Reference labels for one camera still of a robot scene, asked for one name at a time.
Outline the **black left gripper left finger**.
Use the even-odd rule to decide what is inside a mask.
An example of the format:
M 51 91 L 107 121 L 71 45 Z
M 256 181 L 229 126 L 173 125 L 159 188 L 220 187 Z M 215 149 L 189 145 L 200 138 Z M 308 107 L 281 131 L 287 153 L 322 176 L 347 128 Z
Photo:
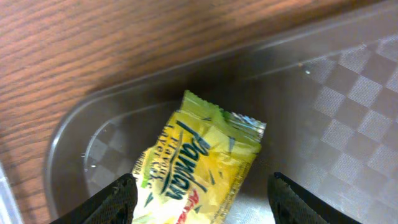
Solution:
M 124 174 L 52 224 L 131 224 L 137 199 L 135 178 Z

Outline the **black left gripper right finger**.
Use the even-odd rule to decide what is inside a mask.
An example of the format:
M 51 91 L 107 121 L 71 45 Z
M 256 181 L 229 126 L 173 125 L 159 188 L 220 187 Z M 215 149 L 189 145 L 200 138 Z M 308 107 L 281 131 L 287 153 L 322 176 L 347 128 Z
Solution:
M 268 177 L 267 196 L 276 224 L 359 224 L 280 172 Z

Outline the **yellow green snack wrapper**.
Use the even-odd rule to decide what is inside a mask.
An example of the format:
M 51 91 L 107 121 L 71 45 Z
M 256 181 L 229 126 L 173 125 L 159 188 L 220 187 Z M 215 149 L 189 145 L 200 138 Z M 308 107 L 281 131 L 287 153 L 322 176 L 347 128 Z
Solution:
M 186 91 L 136 161 L 134 223 L 222 223 L 261 150 L 266 124 Z

